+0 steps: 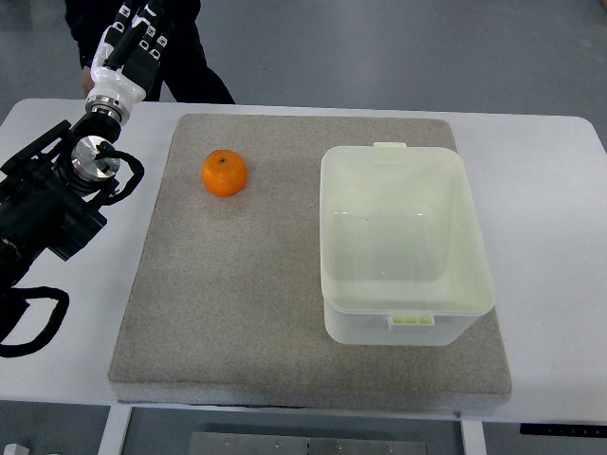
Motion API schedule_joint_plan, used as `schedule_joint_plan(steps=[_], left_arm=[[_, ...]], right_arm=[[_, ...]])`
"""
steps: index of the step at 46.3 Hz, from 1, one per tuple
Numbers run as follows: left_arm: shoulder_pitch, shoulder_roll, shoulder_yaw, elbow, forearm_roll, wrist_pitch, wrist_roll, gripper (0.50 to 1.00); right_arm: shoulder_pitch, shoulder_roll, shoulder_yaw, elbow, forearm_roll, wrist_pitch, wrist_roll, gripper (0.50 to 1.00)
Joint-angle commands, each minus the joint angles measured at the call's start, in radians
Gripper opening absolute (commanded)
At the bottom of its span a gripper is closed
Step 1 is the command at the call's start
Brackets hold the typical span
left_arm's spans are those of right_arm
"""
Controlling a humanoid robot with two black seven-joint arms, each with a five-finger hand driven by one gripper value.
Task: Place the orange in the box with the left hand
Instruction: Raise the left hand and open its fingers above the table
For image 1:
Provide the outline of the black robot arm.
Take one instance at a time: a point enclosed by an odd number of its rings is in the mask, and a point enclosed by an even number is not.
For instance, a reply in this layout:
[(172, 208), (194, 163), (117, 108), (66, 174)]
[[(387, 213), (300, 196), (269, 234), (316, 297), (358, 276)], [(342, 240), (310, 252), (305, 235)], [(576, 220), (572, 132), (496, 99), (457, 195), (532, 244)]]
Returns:
[(128, 197), (142, 163), (115, 149), (119, 122), (104, 111), (63, 120), (1, 167), (1, 288), (14, 287), (49, 249), (66, 261), (106, 225), (101, 208)]

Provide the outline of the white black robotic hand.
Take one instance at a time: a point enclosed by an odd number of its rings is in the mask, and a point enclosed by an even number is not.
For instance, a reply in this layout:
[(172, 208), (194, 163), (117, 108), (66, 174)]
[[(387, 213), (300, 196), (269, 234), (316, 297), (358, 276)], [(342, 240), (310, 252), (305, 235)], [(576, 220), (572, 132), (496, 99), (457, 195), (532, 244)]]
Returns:
[(134, 106), (150, 94), (175, 28), (164, 21), (164, 15), (161, 1), (120, 6), (93, 58), (94, 86), (86, 98), (88, 112), (104, 113), (123, 125)]

